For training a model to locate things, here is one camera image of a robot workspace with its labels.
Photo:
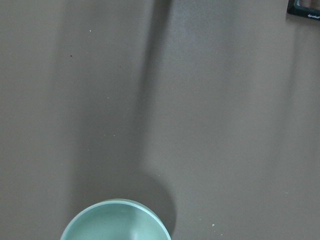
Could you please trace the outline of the green bowl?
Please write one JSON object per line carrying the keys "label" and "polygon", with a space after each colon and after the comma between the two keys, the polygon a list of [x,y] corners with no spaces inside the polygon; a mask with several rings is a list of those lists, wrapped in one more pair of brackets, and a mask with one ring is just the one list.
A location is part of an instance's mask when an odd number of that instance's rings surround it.
{"label": "green bowl", "polygon": [[147,206],[129,199],[109,199],[78,213],[62,240],[170,240],[161,219]]}

